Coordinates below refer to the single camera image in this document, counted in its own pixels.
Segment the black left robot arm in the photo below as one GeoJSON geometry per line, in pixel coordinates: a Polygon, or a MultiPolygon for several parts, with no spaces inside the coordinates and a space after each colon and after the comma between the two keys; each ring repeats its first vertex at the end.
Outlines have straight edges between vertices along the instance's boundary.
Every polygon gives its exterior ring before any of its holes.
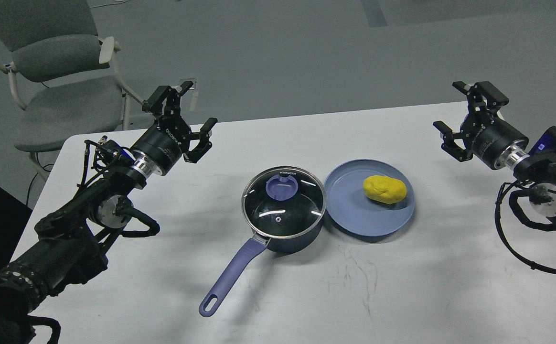
{"type": "Polygon", "coordinates": [[[210,150],[217,119],[193,131],[181,116],[181,98],[194,85],[184,80],[157,87],[142,104],[153,125],[131,147],[106,136],[85,141],[82,179],[73,198],[35,225],[38,242],[0,268],[0,344],[29,344],[38,326],[49,327],[48,342],[57,344],[60,323],[32,311],[68,285],[85,284],[106,270],[107,252],[119,237],[160,232],[158,222],[128,196],[143,189],[152,174],[168,174],[179,159],[197,163],[210,150]]]}

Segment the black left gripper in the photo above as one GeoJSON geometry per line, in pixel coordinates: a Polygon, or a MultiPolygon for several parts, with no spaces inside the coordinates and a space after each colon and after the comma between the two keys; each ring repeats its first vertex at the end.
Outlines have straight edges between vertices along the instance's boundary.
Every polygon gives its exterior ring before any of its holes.
{"type": "Polygon", "coordinates": [[[192,132],[180,116],[181,98],[192,87],[193,81],[184,81],[176,87],[158,86],[143,100],[142,111],[153,115],[156,121],[131,148],[137,157],[144,156],[154,163],[156,174],[168,174],[182,157],[188,163],[197,163],[213,146],[210,137],[217,118],[208,118],[199,131],[192,132]],[[192,140],[198,144],[189,150],[192,140]]]}

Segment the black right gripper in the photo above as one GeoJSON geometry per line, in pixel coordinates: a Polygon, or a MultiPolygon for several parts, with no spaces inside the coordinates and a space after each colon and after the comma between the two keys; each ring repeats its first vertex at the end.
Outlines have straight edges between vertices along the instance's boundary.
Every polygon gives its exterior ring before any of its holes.
{"type": "Polygon", "coordinates": [[[478,157],[492,170],[505,167],[505,151],[515,146],[524,150],[529,138],[499,117],[499,110],[509,98],[489,81],[473,85],[454,81],[452,86],[467,98],[468,115],[464,120],[464,134],[455,133],[442,120],[433,122],[440,131],[442,150],[459,162],[478,157]],[[464,139],[465,148],[455,140],[464,139]]]}

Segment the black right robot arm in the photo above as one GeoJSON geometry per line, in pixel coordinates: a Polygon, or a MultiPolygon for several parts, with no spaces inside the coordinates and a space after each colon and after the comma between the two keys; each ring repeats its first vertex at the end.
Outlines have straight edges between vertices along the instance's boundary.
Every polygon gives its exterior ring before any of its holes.
{"type": "Polygon", "coordinates": [[[509,252],[532,270],[556,275],[556,268],[523,257],[507,240],[501,219],[504,200],[522,225],[556,232],[556,126],[549,127],[527,150],[529,138],[500,116],[509,98],[489,81],[472,85],[454,81],[453,87],[467,98],[468,113],[459,131],[441,120],[433,122],[442,138],[441,148],[456,161],[477,157],[496,171],[509,168],[514,181],[503,183],[495,201],[494,222],[509,252]]]}

